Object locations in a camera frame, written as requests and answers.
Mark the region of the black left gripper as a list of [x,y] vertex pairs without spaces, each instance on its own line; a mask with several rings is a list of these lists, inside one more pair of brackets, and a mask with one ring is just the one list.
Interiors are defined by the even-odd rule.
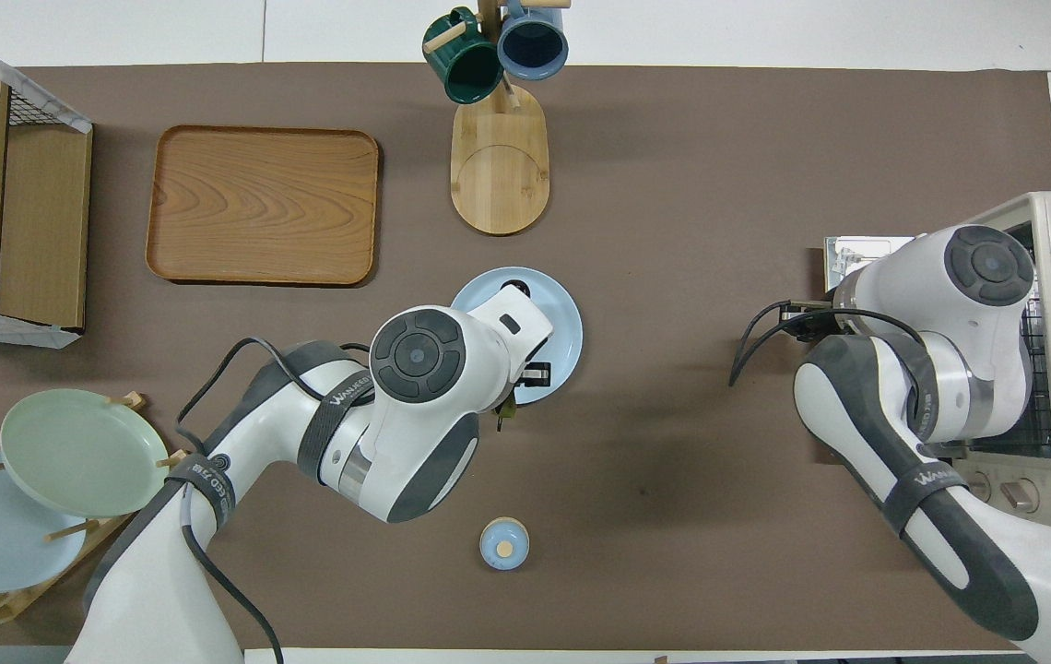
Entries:
[[551,391],[551,364],[529,362],[520,377],[514,382],[513,403],[516,407],[522,407],[522,404],[538,402],[550,395]]

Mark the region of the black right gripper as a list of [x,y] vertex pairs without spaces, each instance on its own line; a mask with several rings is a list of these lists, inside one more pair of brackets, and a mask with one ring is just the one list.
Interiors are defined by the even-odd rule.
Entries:
[[831,303],[788,303],[788,335],[796,340],[818,341],[834,333],[836,320]]

